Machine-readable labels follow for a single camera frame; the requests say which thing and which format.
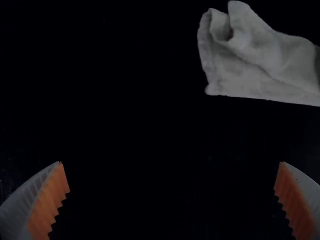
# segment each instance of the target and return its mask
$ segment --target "towel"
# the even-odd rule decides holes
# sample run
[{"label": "towel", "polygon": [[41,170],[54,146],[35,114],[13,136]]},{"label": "towel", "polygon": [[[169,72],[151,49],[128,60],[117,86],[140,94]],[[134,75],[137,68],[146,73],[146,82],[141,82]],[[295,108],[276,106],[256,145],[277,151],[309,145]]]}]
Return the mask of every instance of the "towel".
[{"label": "towel", "polygon": [[320,107],[320,48],[273,30],[247,4],[209,9],[197,39],[208,95]]}]

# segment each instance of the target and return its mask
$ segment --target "ridged orange rubber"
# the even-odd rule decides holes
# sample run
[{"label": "ridged orange rubber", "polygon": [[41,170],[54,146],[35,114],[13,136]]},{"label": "ridged orange rubber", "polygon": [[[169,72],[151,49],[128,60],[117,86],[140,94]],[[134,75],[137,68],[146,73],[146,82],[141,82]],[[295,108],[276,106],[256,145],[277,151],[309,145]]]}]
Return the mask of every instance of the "ridged orange rubber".
[{"label": "ridged orange rubber", "polygon": [[49,240],[48,233],[52,231],[51,225],[56,222],[58,208],[62,207],[62,200],[66,199],[69,192],[64,166],[59,162],[39,193],[27,223],[35,240]]},{"label": "ridged orange rubber", "polygon": [[284,163],[280,162],[278,174],[274,184],[275,195],[286,211],[292,235],[296,240],[312,240],[316,234],[316,222],[304,195],[293,179]]}]

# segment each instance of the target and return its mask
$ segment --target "orange gripper pad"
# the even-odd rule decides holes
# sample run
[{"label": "orange gripper pad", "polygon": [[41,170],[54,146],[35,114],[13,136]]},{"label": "orange gripper pad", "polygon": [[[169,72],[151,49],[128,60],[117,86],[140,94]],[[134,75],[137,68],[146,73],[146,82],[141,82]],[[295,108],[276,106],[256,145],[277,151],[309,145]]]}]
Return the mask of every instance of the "orange gripper pad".
[{"label": "orange gripper pad", "polygon": [[275,195],[286,211],[292,235],[296,240],[312,240],[316,234],[316,223],[308,203],[295,183],[288,168],[280,162],[274,184]]},{"label": "orange gripper pad", "polygon": [[59,162],[39,193],[28,219],[28,230],[34,240],[49,240],[48,233],[52,231],[51,225],[56,222],[58,208],[62,207],[62,200],[66,199],[69,192],[64,166]]}]

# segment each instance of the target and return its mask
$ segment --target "white cloth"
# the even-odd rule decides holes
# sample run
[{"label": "white cloth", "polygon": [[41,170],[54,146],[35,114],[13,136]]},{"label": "white cloth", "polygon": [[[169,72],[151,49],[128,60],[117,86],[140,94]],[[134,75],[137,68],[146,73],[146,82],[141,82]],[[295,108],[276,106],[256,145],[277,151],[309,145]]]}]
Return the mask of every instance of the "white cloth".
[{"label": "white cloth", "polygon": [[320,106],[320,48],[273,30],[247,4],[209,9],[197,38],[208,95]]}]

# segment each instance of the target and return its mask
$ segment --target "black background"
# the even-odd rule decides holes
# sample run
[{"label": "black background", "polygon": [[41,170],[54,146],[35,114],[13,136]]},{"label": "black background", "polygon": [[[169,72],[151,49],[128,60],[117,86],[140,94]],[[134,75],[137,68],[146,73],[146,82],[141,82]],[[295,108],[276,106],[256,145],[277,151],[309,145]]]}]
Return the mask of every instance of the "black background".
[{"label": "black background", "polygon": [[[245,2],[320,44],[312,4]],[[320,182],[320,110],[205,95],[197,30],[227,1],[28,4],[1,2],[2,201],[62,161],[51,239],[290,239],[277,168]]]}]

